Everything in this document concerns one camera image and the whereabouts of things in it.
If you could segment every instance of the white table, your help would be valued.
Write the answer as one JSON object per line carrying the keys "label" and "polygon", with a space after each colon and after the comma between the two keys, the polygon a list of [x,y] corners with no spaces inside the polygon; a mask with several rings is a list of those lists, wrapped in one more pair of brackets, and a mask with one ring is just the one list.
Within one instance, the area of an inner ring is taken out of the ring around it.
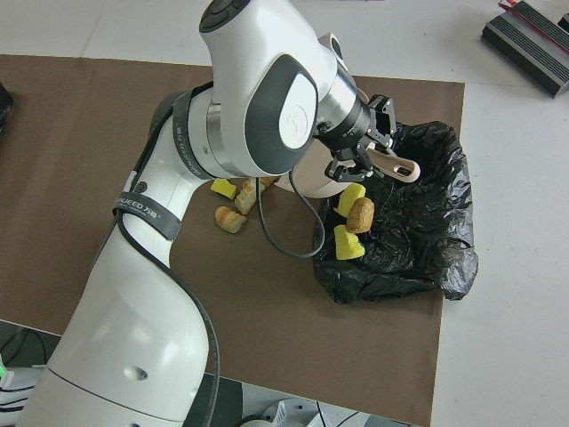
{"label": "white table", "polygon": [[[207,0],[0,0],[0,53],[210,65]],[[569,94],[551,100],[480,42],[497,0],[294,3],[352,74],[465,82],[480,269],[445,302],[434,427],[569,420]],[[532,0],[557,21],[569,0]]]}

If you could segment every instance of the white robot link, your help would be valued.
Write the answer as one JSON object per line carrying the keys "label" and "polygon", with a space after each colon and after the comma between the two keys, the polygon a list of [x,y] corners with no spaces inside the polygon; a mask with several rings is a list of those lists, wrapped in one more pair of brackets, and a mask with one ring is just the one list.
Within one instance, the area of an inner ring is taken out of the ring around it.
{"label": "white robot link", "polygon": [[[18,427],[181,426],[204,376],[211,326],[168,266],[194,190],[218,177],[287,173],[315,135],[337,181],[373,173],[370,143],[393,154],[393,103],[365,104],[337,39],[318,39],[287,0],[215,0],[200,32],[213,83],[156,111],[116,201],[116,225]],[[250,425],[261,423],[270,425]]]}

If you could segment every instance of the trash bag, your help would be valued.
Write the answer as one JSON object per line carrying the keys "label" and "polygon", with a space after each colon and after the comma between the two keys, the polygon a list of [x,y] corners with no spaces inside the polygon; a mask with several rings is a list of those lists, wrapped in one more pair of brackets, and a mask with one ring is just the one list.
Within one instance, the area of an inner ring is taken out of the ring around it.
{"label": "trash bag", "polygon": [[472,287],[478,257],[469,170],[458,135],[441,122],[398,124],[394,150],[419,164],[420,178],[405,184],[373,176],[362,183],[375,212],[371,230],[358,235],[365,255],[355,260],[336,260],[333,228],[346,219],[333,210],[339,195],[324,200],[326,241],[313,258],[315,276],[340,304],[434,289],[460,300]]}
{"label": "trash bag", "polygon": [[0,83],[0,133],[4,128],[6,119],[8,117],[8,112],[12,108],[14,101],[12,96],[4,89],[2,83]]}

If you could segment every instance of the brown table covering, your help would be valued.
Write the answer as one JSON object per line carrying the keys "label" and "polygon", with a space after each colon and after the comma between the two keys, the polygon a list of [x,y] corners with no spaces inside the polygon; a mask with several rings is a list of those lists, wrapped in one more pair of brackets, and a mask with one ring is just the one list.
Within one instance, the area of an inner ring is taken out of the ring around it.
{"label": "brown table covering", "polygon": [[[0,55],[15,102],[0,135],[0,318],[63,333],[154,108],[211,79],[208,67]],[[403,123],[460,129],[463,84],[357,82],[393,97]],[[310,261],[269,245],[256,212],[236,236],[218,229],[213,212],[228,201],[208,187],[190,202],[171,264],[210,311],[222,374],[429,425],[442,294],[336,305]],[[264,200],[282,244],[308,249],[313,219],[297,199],[271,188]]]}

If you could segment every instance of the yellow sponge piece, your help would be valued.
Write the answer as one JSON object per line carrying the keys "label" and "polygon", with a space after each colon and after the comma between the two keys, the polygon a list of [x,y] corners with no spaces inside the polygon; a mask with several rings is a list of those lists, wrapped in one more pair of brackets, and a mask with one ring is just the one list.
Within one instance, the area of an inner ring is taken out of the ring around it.
{"label": "yellow sponge piece", "polygon": [[215,180],[210,189],[230,200],[233,200],[237,194],[237,187],[228,180]]}
{"label": "yellow sponge piece", "polygon": [[363,196],[365,196],[365,187],[352,182],[340,194],[338,207],[334,207],[334,211],[344,218],[348,218],[349,210],[352,208],[352,205],[354,205],[354,202]]}
{"label": "yellow sponge piece", "polygon": [[365,248],[359,243],[355,234],[346,230],[345,225],[334,227],[334,237],[337,260],[352,260],[364,256]]}

